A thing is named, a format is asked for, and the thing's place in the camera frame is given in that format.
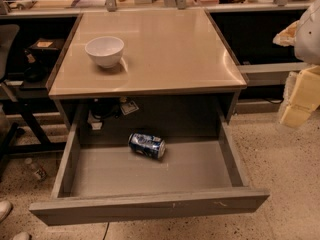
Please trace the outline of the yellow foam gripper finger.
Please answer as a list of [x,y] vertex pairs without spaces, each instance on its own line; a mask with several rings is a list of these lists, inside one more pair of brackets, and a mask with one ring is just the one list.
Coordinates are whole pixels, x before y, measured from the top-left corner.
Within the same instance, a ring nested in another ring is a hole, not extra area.
[[320,106],[320,66],[290,72],[279,109],[279,123],[290,128],[303,125]]
[[273,43],[283,47],[294,46],[297,25],[297,21],[291,23],[273,38]]

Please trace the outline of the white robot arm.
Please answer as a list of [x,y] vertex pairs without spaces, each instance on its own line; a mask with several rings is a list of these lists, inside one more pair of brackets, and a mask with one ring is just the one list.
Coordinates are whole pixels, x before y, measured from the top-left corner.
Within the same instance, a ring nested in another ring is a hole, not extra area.
[[273,43],[293,46],[295,57],[308,64],[299,73],[289,73],[279,109],[279,123],[298,128],[320,106],[320,0],[278,33]]

